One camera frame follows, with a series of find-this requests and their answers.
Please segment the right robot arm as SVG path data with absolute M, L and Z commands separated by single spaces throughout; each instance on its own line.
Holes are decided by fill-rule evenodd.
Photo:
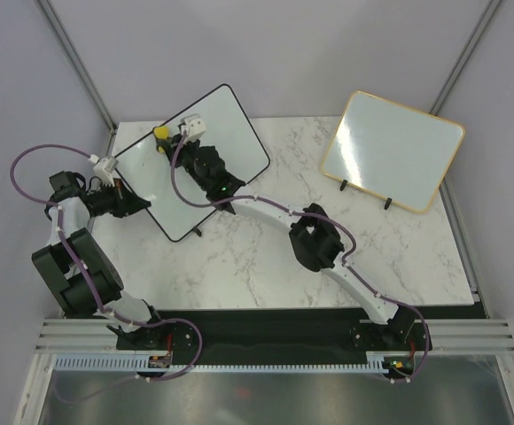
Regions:
M 320 205 L 298 208 L 259 195 L 227 171 L 214 146 L 202 146 L 199 140 L 189 141 L 185 135 L 172 137 L 160 150 L 167 153 L 171 184 L 185 204 L 253 218 L 286 233 L 301 266 L 330 277 L 360 304 L 372 322 L 380 325 L 378 337 L 385 347 L 399 349 L 409 341 L 416 312 L 377 290 L 351 265 L 348 259 L 352 252 L 345 250 L 341 236 L 346 235 L 355 247 L 354 237 L 329 218 Z M 183 167 L 205 192 L 206 204 L 196 204 L 180 192 L 175 178 L 178 167 Z

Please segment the yellow black eraser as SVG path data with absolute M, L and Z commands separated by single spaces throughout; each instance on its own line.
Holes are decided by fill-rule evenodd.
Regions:
M 152 129 L 152 134 L 155 139 L 156 150 L 160 154 L 164 154 L 169 146 L 169 133 L 166 126 L 158 126 Z

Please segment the black-framed whiteboard with writing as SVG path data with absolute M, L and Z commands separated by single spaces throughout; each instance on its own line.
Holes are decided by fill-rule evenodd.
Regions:
M 270 165 L 265 147 L 227 84 L 168 119 L 122 122 L 112 150 L 118 159 L 116 170 L 138 196 L 151 202 L 146 211 L 172 242 L 184 239 L 214 212 L 212 208 L 193 208 L 176 195 L 169 160 L 156 151 L 152 135 L 152 129 L 159 125 L 176 135 L 178 126 L 191 115 L 198 115 L 206 123 L 201 144 L 214 146 L 225 161 L 226 170 L 243 182 L 251 182 Z

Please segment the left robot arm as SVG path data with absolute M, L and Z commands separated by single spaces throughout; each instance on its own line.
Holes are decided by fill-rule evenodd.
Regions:
M 119 178 L 113 185 L 85 186 L 81 174 L 60 172 L 50 178 L 53 193 L 45 214 L 51 221 L 47 244 L 32 254 L 37 272 L 68 318 L 101 316 L 121 333 L 136 331 L 145 347 L 167 341 L 167 327 L 156 321 L 146 301 L 130 296 L 112 261 L 90 233 L 90 223 L 109 214 L 123 219 L 151 203 L 129 190 Z

